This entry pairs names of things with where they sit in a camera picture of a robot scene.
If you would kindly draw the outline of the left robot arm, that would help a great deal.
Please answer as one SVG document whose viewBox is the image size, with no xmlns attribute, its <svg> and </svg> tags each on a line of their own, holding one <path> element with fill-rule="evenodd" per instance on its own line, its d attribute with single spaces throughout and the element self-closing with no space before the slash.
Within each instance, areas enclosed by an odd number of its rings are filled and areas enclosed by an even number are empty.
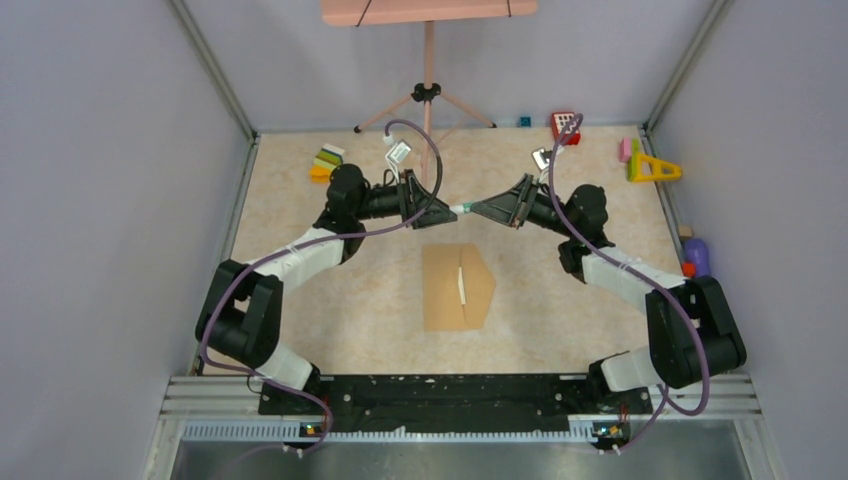
<svg viewBox="0 0 848 480">
<path fill-rule="evenodd" d="M 394 184 L 371 185 L 354 164 L 336 168 L 324 210 L 300 238 L 251 263 L 226 260 L 217 267 L 195 328 L 201 355 L 214 351 L 233 359 L 251 374 L 284 386 L 283 401 L 295 412 L 314 410 L 321 397 L 320 371 L 281 340 L 283 298 L 351 259 L 368 234 L 364 221 L 387 217 L 413 229 L 458 219 L 411 170 Z"/>
</svg>

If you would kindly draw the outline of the brown kraft envelope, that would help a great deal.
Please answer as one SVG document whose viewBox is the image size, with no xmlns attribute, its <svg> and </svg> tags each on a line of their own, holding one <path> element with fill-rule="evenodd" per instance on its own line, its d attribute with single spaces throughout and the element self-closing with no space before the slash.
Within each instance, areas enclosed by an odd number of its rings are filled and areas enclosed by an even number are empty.
<svg viewBox="0 0 848 480">
<path fill-rule="evenodd" d="M 422 280 L 425 331 L 483 328 L 496 280 L 475 244 L 423 246 Z"/>
</svg>

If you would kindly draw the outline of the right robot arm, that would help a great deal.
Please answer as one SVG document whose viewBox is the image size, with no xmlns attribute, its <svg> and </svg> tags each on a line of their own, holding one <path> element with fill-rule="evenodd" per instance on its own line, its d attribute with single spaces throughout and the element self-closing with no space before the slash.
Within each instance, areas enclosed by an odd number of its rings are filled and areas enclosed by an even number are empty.
<svg viewBox="0 0 848 480">
<path fill-rule="evenodd" d="M 558 253 L 565 272 L 645 315 L 646 346 L 590 365 L 589 404 L 612 412 L 629 390 L 656 383 L 680 389 L 743 366 L 747 349 L 720 283 L 711 276 L 666 273 L 626 255 L 605 235 L 606 206 L 600 186 L 580 185 L 561 201 L 524 175 L 511 189 L 469 208 L 512 228 L 531 223 L 564 235 Z"/>
</svg>

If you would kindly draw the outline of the small green glue stick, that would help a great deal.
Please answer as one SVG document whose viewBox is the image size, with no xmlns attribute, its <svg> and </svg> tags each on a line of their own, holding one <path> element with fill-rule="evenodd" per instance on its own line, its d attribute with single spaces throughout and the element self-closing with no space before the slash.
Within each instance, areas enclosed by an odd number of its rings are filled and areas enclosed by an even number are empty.
<svg viewBox="0 0 848 480">
<path fill-rule="evenodd" d="M 474 205 L 473 202 L 451 205 L 450 210 L 451 210 L 452 213 L 454 213 L 458 216 L 466 215 L 466 214 L 470 214 L 470 213 L 473 212 L 473 210 L 472 210 L 473 205 Z"/>
</svg>

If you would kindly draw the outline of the beige lined letter paper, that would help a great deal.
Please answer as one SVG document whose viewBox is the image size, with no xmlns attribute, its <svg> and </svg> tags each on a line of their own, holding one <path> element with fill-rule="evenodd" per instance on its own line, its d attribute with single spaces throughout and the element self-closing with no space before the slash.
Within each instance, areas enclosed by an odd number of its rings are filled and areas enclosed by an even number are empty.
<svg viewBox="0 0 848 480">
<path fill-rule="evenodd" d="M 465 282 L 464 282 L 464 271 L 463 271 L 462 266 L 460 266 L 458 268 L 457 289 L 458 289 L 460 304 L 464 306 L 464 305 L 466 305 L 467 298 L 466 298 L 466 290 L 465 290 Z"/>
</svg>

